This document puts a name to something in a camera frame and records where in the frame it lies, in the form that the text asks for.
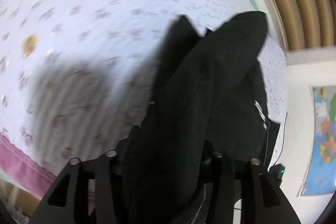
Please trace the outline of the black hooded jacket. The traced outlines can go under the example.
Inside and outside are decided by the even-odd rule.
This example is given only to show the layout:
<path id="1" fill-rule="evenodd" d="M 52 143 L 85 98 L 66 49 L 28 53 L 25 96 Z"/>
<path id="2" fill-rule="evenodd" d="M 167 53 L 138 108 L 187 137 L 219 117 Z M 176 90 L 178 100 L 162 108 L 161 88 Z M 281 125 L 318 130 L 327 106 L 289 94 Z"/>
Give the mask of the black hooded jacket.
<path id="1" fill-rule="evenodd" d="M 258 55 L 268 34 L 261 11 L 237 14 L 199 36 L 185 16 L 159 57 L 145 119 L 118 177 L 118 223 L 187 223 L 207 208 L 214 151 L 232 160 L 269 158 L 277 127 L 268 119 Z"/>

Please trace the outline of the floral white bed quilt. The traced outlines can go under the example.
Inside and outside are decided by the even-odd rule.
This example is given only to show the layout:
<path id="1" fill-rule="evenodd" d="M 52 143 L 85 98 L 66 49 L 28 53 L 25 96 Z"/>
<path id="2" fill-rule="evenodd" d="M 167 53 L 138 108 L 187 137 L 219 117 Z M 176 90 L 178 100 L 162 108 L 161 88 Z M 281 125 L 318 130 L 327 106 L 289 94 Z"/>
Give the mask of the floral white bed quilt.
<path id="1" fill-rule="evenodd" d="M 1 0 L 1 130 L 107 149 L 142 120 L 158 49 L 185 15 L 200 34 L 249 0 Z"/>

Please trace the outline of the pink mattress edge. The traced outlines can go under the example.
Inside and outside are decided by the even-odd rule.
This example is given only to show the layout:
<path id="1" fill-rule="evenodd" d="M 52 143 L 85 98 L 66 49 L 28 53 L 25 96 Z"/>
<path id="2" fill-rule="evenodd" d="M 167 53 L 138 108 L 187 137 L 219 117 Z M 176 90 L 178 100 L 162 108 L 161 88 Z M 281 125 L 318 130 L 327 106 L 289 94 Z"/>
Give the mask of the pink mattress edge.
<path id="1" fill-rule="evenodd" d="M 15 146 L 10 142 L 9 132 L 1 130 L 1 171 L 37 198 L 46 194 L 71 158 L 91 160 L 104 147 L 96 137 L 55 135 L 42 145 L 35 145 L 33 135 L 17 137 L 19 143 Z"/>

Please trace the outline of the colourful wall map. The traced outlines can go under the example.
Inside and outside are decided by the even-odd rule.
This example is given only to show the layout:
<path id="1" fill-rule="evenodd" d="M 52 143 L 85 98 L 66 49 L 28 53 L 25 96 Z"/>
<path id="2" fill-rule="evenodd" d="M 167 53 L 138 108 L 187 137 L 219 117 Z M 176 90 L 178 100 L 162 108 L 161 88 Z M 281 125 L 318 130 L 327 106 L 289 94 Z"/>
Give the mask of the colourful wall map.
<path id="1" fill-rule="evenodd" d="M 297 196 L 319 196 L 335 192 L 335 86 L 311 88 L 314 138 L 310 161 Z"/>

